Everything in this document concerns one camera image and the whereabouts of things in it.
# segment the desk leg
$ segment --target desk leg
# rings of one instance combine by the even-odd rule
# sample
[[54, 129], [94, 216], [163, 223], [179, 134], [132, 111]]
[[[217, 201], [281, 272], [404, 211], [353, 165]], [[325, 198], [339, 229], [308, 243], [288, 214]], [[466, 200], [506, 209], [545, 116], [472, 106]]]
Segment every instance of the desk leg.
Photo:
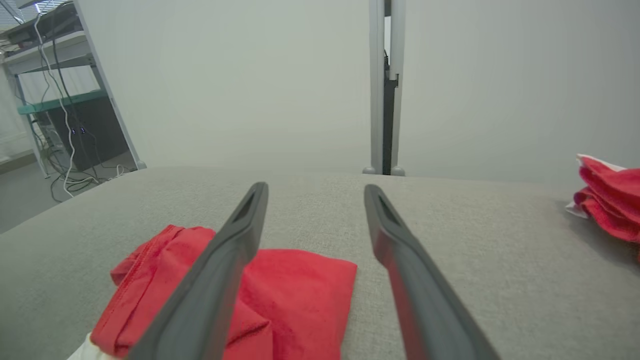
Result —
[[[15, 82], [16, 82], [16, 88], [18, 90], [18, 94], [20, 95], [20, 101], [22, 102], [22, 105], [27, 105], [24, 100], [24, 92], [22, 92], [22, 85], [20, 84], [20, 78], [18, 78], [18, 75], [15, 76]], [[33, 153], [36, 156], [36, 161], [38, 162], [38, 166], [40, 166], [42, 175], [44, 175], [44, 178], [47, 179], [49, 178], [50, 175], [49, 175], [49, 172], [47, 171], [47, 167], [44, 165], [44, 161], [40, 157], [40, 151], [43, 149], [41, 149], [38, 146], [38, 140], [36, 139], [36, 132], [34, 131], [33, 123], [31, 122], [32, 116], [20, 115], [20, 117], [25, 122], [24, 129], [30, 132], [30, 134], [27, 135], [27, 137], [29, 138], [29, 142], [31, 143], [31, 148], [33, 149]]]
[[95, 80], [98, 82], [98, 86], [100, 86], [101, 90], [107, 90], [104, 87], [104, 82], [102, 81], [102, 76], [100, 76], [100, 72], [98, 71], [98, 67], [97, 66], [92, 66], [91, 70], [93, 71], [93, 76], [95, 76]]

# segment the table surface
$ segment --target table surface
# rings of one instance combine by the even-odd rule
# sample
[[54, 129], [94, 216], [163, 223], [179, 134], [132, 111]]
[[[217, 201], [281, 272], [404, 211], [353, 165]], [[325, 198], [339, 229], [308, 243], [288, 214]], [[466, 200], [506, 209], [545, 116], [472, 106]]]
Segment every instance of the table surface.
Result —
[[640, 352], [637, 247], [532, 184], [151, 168], [100, 185], [0, 236], [0, 358], [64, 359], [115, 287], [109, 270], [167, 224], [219, 229], [269, 184], [260, 246], [358, 265], [344, 359], [402, 359], [364, 186], [385, 191], [504, 359], [632, 359]]

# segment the cable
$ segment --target cable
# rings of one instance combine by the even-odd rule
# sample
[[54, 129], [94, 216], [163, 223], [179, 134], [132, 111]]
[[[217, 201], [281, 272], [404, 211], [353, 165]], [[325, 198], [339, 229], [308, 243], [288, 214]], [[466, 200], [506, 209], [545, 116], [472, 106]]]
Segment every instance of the cable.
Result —
[[36, 131], [33, 129], [33, 123], [29, 124], [29, 128], [31, 129], [33, 136], [35, 136], [35, 138], [38, 139], [38, 142], [40, 143], [40, 148], [38, 149], [38, 151], [40, 152], [40, 156], [42, 157], [42, 152], [44, 151], [44, 143], [40, 138], [40, 135], [36, 134]]
[[[100, 167], [102, 167], [102, 168], [114, 168], [114, 169], [116, 169], [116, 175], [117, 175], [118, 174], [118, 167], [117, 166], [106, 167], [106, 166], [104, 166], [102, 159], [100, 159], [100, 153], [98, 152], [98, 138], [96, 138], [95, 135], [92, 134], [91, 131], [89, 131], [88, 129], [86, 130], [86, 133], [91, 135], [91, 137], [93, 138], [93, 144], [95, 145], [95, 157], [98, 159], [98, 162], [100, 163]], [[120, 165], [120, 164], [118, 164], [118, 165], [123, 167], [124, 169], [126, 169], [128, 172], [132, 172], [133, 171], [133, 170], [127, 168], [127, 167], [124, 167], [124, 165]]]
[[[56, 158], [56, 161], [54, 162], [53, 159], [51, 159], [51, 156], [56, 153], [56, 152], [60, 152], [59, 150], [52, 150], [51, 148], [49, 148], [50, 152], [47, 154], [47, 160], [49, 160], [49, 163], [51, 164], [51, 167], [53, 168], [53, 170], [55, 170], [57, 173], [59, 174], [64, 174], [66, 172], [66, 170], [64, 169], [64, 167], [60, 164], [60, 162], [58, 161], [58, 159]], [[84, 174], [87, 175], [86, 178], [92, 178], [94, 179], [94, 177], [91, 176], [91, 174], [87, 174], [84, 171], [78, 171], [78, 170], [71, 170], [71, 172], [75, 173], [75, 174]], [[69, 177], [69, 179], [73, 180], [73, 181], [80, 181], [82, 179], [74, 179], [72, 177]], [[98, 181], [100, 180], [105, 180], [103, 177], [99, 177], [97, 178]]]
[[[56, 9], [54, 9], [51, 13], [51, 44], [53, 46], [53, 56], [54, 59], [56, 60], [56, 67], [58, 68], [58, 75], [60, 75], [60, 82], [62, 83], [62, 87], [65, 90], [65, 93], [67, 95], [67, 100], [69, 101], [69, 104], [71, 105], [71, 114], [73, 116], [73, 119], [76, 121], [76, 125], [78, 127], [84, 127], [83, 124], [81, 123], [79, 117], [77, 116], [77, 112], [76, 112], [76, 107], [74, 105], [73, 100], [71, 99], [71, 95], [69, 94], [69, 90], [67, 90], [67, 84], [65, 83], [65, 78], [64, 76], [62, 76], [62, 70], [60, 69], [60, 61], [58, 60], [58, 51], [56, 49], [56, 23], [55, 23], [55, 19], [56, 19], [56, 12], [59, 11], [60, 8], [70, 4], [71, 2], [66, 2], [63, 3], [62, 5], [58, 6]], [[95, 153], [96, 153], [96, 157], [98, 159], [98, 161], [100, 162], [100, 164], [102, 164], [102, 160], [100, 159], [100, 156], [98, 155], [98, 145], [97, 145], [97, 141], [96, 141], [96, 137], [91, 134], [89, 132], [89, 130], [86, 130], [87, 133], [89, 133], [92, 137], [93, 137], [93, 144], [95, 147]], [[83, 142], [83, 137], [80, 136], [80, 147], [82, 148], [82, 151], [84, 153], [84, 156], [86, 156], [87, 158], [89, 158], [89, 155], [86, 152], [86, 149], [84, 147], [84, 142]], [[98, 177], [98, 173], [95, 171], [95, 167], [93, 166], [93, 164], [91, 165], [91, 169], [93, 170], [93, 174], [95, 175], [95, 177]]]
[[[51, 77], [51, 79], [55, 80], [53, 78], [53, 75], [51, 75], [51, 64], [49, 63], [49, 59], [47, 59], [47, 55], [44, 53], [44, 50], [42, 49], [42, 46], [43, 46], [42, 37], [40, 36], [40, 31], [38, 30], [38, 23], [40, 22], [41, 17], [42, 17], [42, 13], [38, 13], [36, 22], [33, 24], [33, 29], [36, 31], [36, 34], [38, 35], [38, 42], [40, 43], [40, 54], [42, 55], [42, 57], [44, 57], [44, 61], [47, 63], [47, 68], [49, 69], [49, 76]], [[74, 147], [74, 144], [71, 142], [71, 127], [69, 126], [69, 114], [67, 113], [67, 109], [65, 108], [65, 105], [62, 103], [62, 92], [60, 91], [60, 87], [58, 87], [58, 92], [60, 93], [60, 98], [58, 98], [58, 100], [60, 101], [60, 106], [62, 107], [62, 111], [65, 112], [65, 125], [67, 125], [67, 130], [69, 131], [68, 139], [69, 139], [69, 146], [71, 147], [71, 156], [69, 157], [69, 169], [67, 170], [67, 174], [65, 175], [65, 181], [62, 184], [62, 188], [65, 190], [67, 194], [69, 194], [69, 196], [73, 197], [74, 195], [67, 190], [67, 180], [69, 179], [69, 173], [71, 172], [71, 164], [73, 163], [74, 155], [76, 154], [76, 148]]]
[[[82, 185], [81, 187], [79, 187], [79, 188], [74, 188], [74, 186], [77, 186], [77, 185], [80, 185], [80, 184]], [[78, 192], [78, 191], [80, 191], [80, 190], [84, 190], [85, 188], [87, 188], [87, 187], [91, 186], [92, 184], [95, 184], [95, 183], [94, 183], [93, 181], [88, 181], [88, 182], [86, 182], [86, 183], [84, 183], [84, 184], [82, 184], [82, 183], [71, 184], [71, 185], [69, 185], [69, 186], [68, 186], [68, 189], [69, 189], [69, 191], [70, 191], [70, 192], [72, 192], [72, 193], [73, 193], [73, 192]]]
[[60, 177], [61, 175], [58, 175], [58, 177], [54, 181], [51, 181], [51, 185], [49, 186], [49, 192], [51, 192], [51, 198], [57, 203], [61, 203], [62, 200], [56, 199], [56, 197], [53, 195], [53, 186], [56, 184], [56, 181], [60, 179]]
[[[42, 60], [44, 60], [44, 57], [42, 56], [42, 44], [38, 45], [38, 52], [40, 53], [40, 68], [42, 69], [44, 67], [44, 64], [42, 63]], [[44, 92], [42, 93], [42, 97], [40, 98], [40, 110], [38, 112], [42, 111], [42, 109], [44, 108], [44, 104], [42, 103], [44, 102], [45, 95], [47, 95], [47, 91], [49, 91], [51, 87], [51, 84], [49, 84], [49, 81], [47, 80], [47, 75], [44, 73], [44, 71], [42, 71], [42, 76], [44, 77], [44, 82], [47, 83], [47, 88], [44, 90]], [[17, 92], [18, 82], [15, 83], [15, 89]]]
[[36, 106], [34, 104], [31, 104], [30, 102], [28, 102], [27, 100], [25, 100], [25, 98], [23, 97], [19, 97], [17, 95], [18, 92], [18, 82], [15, 82], [15, 92], [13, 93], [13, 96], [15, 96], [16, 98], [18, 98], [19, 100], [21, 100], [23, 103], [27, 104], [27, 105], [31, 105], [34, 109], [35, 113], [39, 113], [42, 111], [42, 108], [44, 108], [44, 104], [42, 104], [42, 102], [44, 102], [44, 97], [45, 95], [47, 95], [47, 91], [49, 91], [49, 88], [51, 86], [49, 86], [49, 83], [47, 82], [47, 88], [44, 90], [44, 93], [42, 93], [42, 98], [40, 99], [40, 109], [39, 110], [35, 110]]

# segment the red towel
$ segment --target red towel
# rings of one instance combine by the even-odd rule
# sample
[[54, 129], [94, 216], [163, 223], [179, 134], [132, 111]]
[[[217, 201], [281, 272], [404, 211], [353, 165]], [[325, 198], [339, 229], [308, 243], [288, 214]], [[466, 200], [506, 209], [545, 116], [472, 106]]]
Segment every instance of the red towel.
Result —
[[580, 160], [580, 177], [587, 187], [573, 201], [609, 234], [639, 243], [640, 169], [614, 169], [586, 156]]
[[[125, 357], [215, 232], [169, 225], [111, 271], [118, 285], [91, 341]], [[300, 250], [259, 250], [245, 267], [225, 360], [340, 359], [356, 265]]]

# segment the red cloth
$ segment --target red cloth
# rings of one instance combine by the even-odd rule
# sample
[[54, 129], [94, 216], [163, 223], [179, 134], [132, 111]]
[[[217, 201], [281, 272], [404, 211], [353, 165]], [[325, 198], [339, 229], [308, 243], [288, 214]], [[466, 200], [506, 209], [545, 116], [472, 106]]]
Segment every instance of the red cloth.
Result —
[[609, 234], [640, 243], [640, 169], [615, 171], [588, 157], [581, 160], [580, 177], [587, 187], [573, 201]]
[[[91, 341], [125, 357], [215, 232], [169, 225], [111, 271], [118, 285]], [[300, 250], [259, 250], [244, 268], [225, 360], [340, 359], [356, 265]]]

